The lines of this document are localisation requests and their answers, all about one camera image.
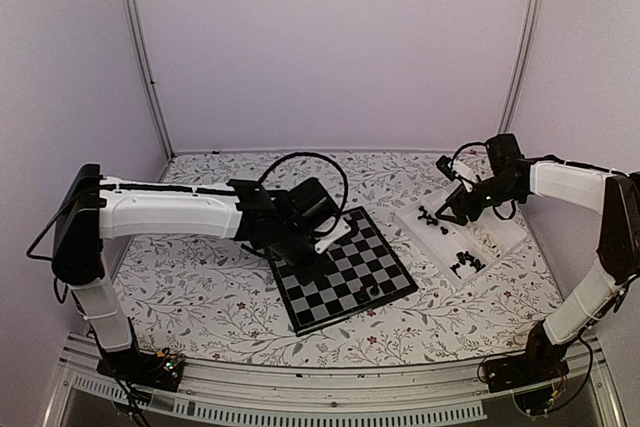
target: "white tray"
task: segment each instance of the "white tray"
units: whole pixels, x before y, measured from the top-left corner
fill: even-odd
[[[460,290],[465,284],[500,263],[500,258],[509,254],[524,240],[527,233],[512,220],[498,219],[491,209],[485,209],[476,222],[470,222],[464,227],[442,220],[438,221],[437,226],[427,225],[424,219],[418,219],[421,214],[420,206],[424,206],[429,214],[435,217],[436,210],[442,206],[456,187],[457,185],[451,185],[437,190],[397,210],[395,222],[429,257],[454,288]],[[449,233],[443,234],[441,227],[446,227]],[[466,267],[461,268],[458,270],[461,276],[454,273],[451,266],[458,263],[456,254],[465,251],[480,259],[486,267],[474,273],[465,272]]]

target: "patterned table surface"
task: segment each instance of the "patterned table surface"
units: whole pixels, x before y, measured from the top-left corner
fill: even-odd
[[[189,235],[138,236],[116,279],[124,311],[143,348],[169,346],[187,356],[307,367],[420,364],[521,348],[531,325],[560,295],[527,237],[502,263],[456,292],[393,223],[393,212],[448,181],[435,154],[332,153],[350,181],[347,208],[362,205],[420,290],[322,331],[296,337],[271,271],[229,240]],[[212,184],[257,179],[281,154],[177,157],[166,182]],[[462,159],[482,170],[472,151]],[[284,164],[267,187],[291,188],[310,175],[341,196],[340,176],[316,159]],[[524,226],[523,219],[516,221]]]

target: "robotic arm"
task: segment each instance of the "robotic arm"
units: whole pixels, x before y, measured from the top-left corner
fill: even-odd
[[[326,249],[350,232],[340,214],[316,178],[290,191],[267,191],[246,180],[204,187],[148,184],[103,177],[98,165],[87,164],[56,216],[51,264],[96,334],[102,356],[98,371],[176,391],[183,358],[168,349],[140,352],[105,273],[103,239],[184,233],[248,241],[256,251],[295,267],[304,284],[329,262]]]
[[[602,216],[598,258],[587,276],[558,310],[533,327],[522,356],[485,363],[490,389],[503,390],[556,377],[567,347],[611,307],[617,310],[640,275],[640,174],[554,156],[526,159],[512,134],[498,135],[486,147],[494,174],[486,180],[462,178],[455,159],[440,158],[438,168],[462,185],[438,210],[438,218],[466,225],[487,207],[525,203],[529,195],[564,200]]]

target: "chessboard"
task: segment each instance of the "chessboard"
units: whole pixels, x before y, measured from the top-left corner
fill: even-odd
[[[301,336],[375,309],[418,290],[392,247],[363,207],[343,218],[353,230],[326,252],[323,275],[303,285],[284,262],[271,269],[296,335]]]

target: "wire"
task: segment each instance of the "wire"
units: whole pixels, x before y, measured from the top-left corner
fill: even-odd
[[[139,392],[133,387],[131,387],[131,385],[127,385],[129,387],[127,389],[124,386],[124,383],[122,382],[122,380],[118,378],[118,376],[115,374],[115,372],[113,371],[113,369],[111,368],[111,366],[107,361],[104,361],[104,365],[107,367],[107,370],[111,374],[111,377],[113,377],[113,379],[116,381],[118,386],[122,389],[125,397],[127,398],[127,403],[129,404],[129,408],[131,409],[131,412],[129,413],[131,420],[133,420],[138,426],[151,427],[151,424],[149,424],[145,416],[142,414],[142,409],[140,408],[140,406],[138,405],[138,402],[136,401],[135,396],[138,396],[138,398],[141,399]]]
[[[511,200],[511,213],[509,214],[508,217],[505,217],[500,212],[498,212],[498,209],[496,208],[495,205],[492,207],[492,209],[495,216],[498,217],[500,220],[511,220],[516,216],[516,201]]]
[[[333,166],[338,171],[338,173],[340,174],[340,177],[342,178],[342,186],[343,186],[342,202],[340,203],[340,207],[338,208],[338,215],[336,215],[335,222],[333,223],[333,225],[331,226],[331,228],[329,230],[326,230],[326,231],[323,231],[323,232],[318,232],[318,231],[314,231],[313,232],[313,235],[316,236],[316,237],[326,237],[331,232],[333,232],[335,230],[335,228],[338,226],[338,223],[340,222],[340,219],[342,218],[342,214],[344,212],[344,208],[347,205],[347,198],[349,197],[349,181],[347,179],[347,174],[344,172],[342,167],[340,167],[340,165],[335,160],[327,157],[326,155],[319,154],[317,152],[293,152],[291,154],[287,154],[284,157],[279,158],[273,164],[271,164],[267,168],[267,170],[265,170],[262,173],[262,175],[258,179],[258,183],[263,184],[264,181],[267,179],[267,177],[274,170],[276,170],[280,165],[282,165],[283,163],[285,163],[285,162],[287,162],[287,161],[289,161],[291,159],[297,158],[297,157],[311,157],[311,158],[323,160],[324,162],[327,162],[328,164]]]
[[[101,186],[96,186],[96,187],[91,187],[89,189],[81,190],[80,192],[76,192],[74,195],[69,197],[66,201],[64,201],[62,203],[62,205],[60,206],[58,211],[55,214],[53,214],[53,217],[51,217],[51,219],[49,219],[47,224],[44,226],[44,228],[40,231],[40,233],[36,236],[34,241],[31,243],[31,245],[27,249],[27,257],[32,259],[32,260],[44,260],[44,261],[47,261],[47,262],[53,262],[53,258],[52,257],[43,256],[43,255],[37,255],[37,254],[34,254],[33,251],[36,249],[36,247],[38,247],[40,242],[42,242],[42,239],[44,238],[45,235],[47,235],[47,232],[49,232],[51,227],[53,227],[53,224],[56,223],[58,218],[62,214],[64,214],[66,212],[66,210],[71,205],[73,205],[73,203],[76,202],[80,197],[82,197],[84,195],[87,195],[87,194],[92,194],[94,192],[98,192],[100,190],[115,190],[115,189],[116,189],[116,185],[115,184],[101,185]]]
[[[459,179],[459,180],[463,180],[467,183],[469,183],[470,185],[476,185],[476,182],[474,182],[471,179],[467,179],[466,177],[460,175],[458,172],[456,172],[454,170],[453,164],[456,161],[456,159],[458,158],[458,156],[462,153],[462,151],[464,151],[465,149],[468,149],[469,147],[483,147],[485,150],[487,148],[487,144],[485,142],[468,142],[462,146],[460,146],[458,148],[458,150],[455,151],[455,153],[453,154],[453,156],[451,157],[451,162],[449,165],[451,165],[451,170],[454,173],[454,175]]]
[[[62,296],[60,296],[60,291],[58,290],[58,278],[53,278],[53,292],[56,294],[56,300],[60,304],[64,304],[67,300],[67,294],[69,293],[69,286],[64,284],[64,291],[62,292]]]
[[[620,170],[607,169],[605,167],[600,167],[598,165],[587,164],[585,162],[577,162],[575,160],[564,160],[564,159],[561,159],[560,157],[558,157],[558,156],[556,156],[554,154],[545,155],[542,158],[542,160],[553,160],[554,162],[558,162],[559,164],[568,165],[569,167],[579,167],[581,169],[597,170],[599,172],[604,172],[604,173],[607,173],[607,174],[616,174],[616,175],[623,175],[625,177],[629,177],[629,174],[627,174],[626,172],[622,172]]]
[[[60,216],[63,215],[66,212],[66,210],[71,205],[73,205],[74,202],[76,202],[79,198],[81,198],[81,197],[83,197],[85,195],[93,194],[93,193],[99,192],[101,190],[119,190],[119,189],[121,189],[121,190],[149,190],[149,191],[158,191],[158,192],[185,192],[185,193],[192,193],[192,194],[195,193],[195,194],[223,195],[223,196],[234,196],[234,195],[236,195],[236,193],[234,191],[231,191],[231,190],[217,190],[217,189],[209,189],[209,188],[206,188],[206,187],[198,187],[198,188],[194,189],[193,187],[190,187],[190,186],[187,186],[187,185],[167,185],[167,186],[163,186],[161,184],[127,184],[127,183],[122,183],[122,184],[104,184],[104,185],[98,185],[98,186],[90,187],[88,189],[76,192],[74,195],[72,195],[71,197],[69,197],[67,200],[65,200],[62,203],[62,205],[57,210],[57,212],[55,214],[53,214],[53,217],[51,217],[51,219],[49,219],[49,221],[47,222],[45,227],[42,229],[42,231],[40,231],[40,233],[37,235],[35,240],[31,243],[31,245],[27,249],[27,257],[32,259],[32,260],[44,260],[46,262],[53,262],[53,258],[52,257],[34,254],[33,251],[40,244],[40,242],[42,242],[42,239],[44,238],[44,236],[47,235],[49,230],[51,230],[51,227],[53,227],[53,224],[55,224],[55,222],[60,218]]]
[[[523,412],[527,417],[531,417],[531,418],[540,418],[540,417],[546,417],[549,414],[553,414],[555,412],[558,412],[561,409],[564,409],[567,405],[571,404],[571,402],[573,402],[584,390],[584,388],[586,387],[587,383],[589,382],[589,379],[591,377],[591,369],[593,368],[593,349],[591,348],[591,346],[589,345],[588,342],[586,342],[583,338],[582,338],[582,332],[578,335],[577,339],[580,341],[580,343],[582,345],[584,345],[587,350],[589,351],[589,367],[587,368],[587,373],[584,376],[584,379],[582,381],[582,383],[580,384],[580,387],[578,387],[578,389],[573,393],[573,395],[571,397],[569,397],[569,400],[567,400],[566,402],[564,402],[563,404],[557,406],[557,407],[553,407],[551,409],[545,410],[543,414],[538,414],[538,415],[531,415],[528,414],[526,412]],[[561,374],[561,384],[560,387],[558,387],[557,389],[555,389],[554,391],[554,397],[551,400],[551,402],[555,401],[555,398],[558,396],[559,393],[561,393],[561,388],[565,387],[566,384],[566,378],[564,377],[564,375]]]
[[[247,252],[249,252],[252,255],[255,255],[256,257],[259,257],[259,258],[264,259],[264,260],[271,260],[271,261],[275,262],[275,259],[271,255],[266,253],[266,249],[265,249],[265,253],[263,254],[262,252],[258,252],[256,249],[252,249],[251,247],[249,247],[246,244],[240,244],[240,248],[242,250],[246,250]]]
[[[582,333],[578,336],[578,340],[580,341],[580,343],[582,345],[584,345],[587,350],[589,351],[589,367],[587,368],[587,373],[584,376],[584,380],[582,381],[582,383],[580,384],[580,387],[578,387],[578,390],[576,390],[573,395],[571,397],[569,397],[569,400],[567,400],[565,403],[563,403],[562,405],[559,405],[558,407],[554,407],[552,409],[549,409],[546,411],[545,415],[547,414],[553,414],[554,412],[559,411],[560,409],[564,409],[567,405],[569,405],[571,402],[573,402],[576,397],[578,397],[580,395],[580,393],[584,390],[585,386],[587,385],[587,383],[589,382],[589,379],[591,377],[591,369],[593,368],[593,349],[591,348],[591,346],[589,345],[589,343],[587,341],[585,341],[582,338]]]

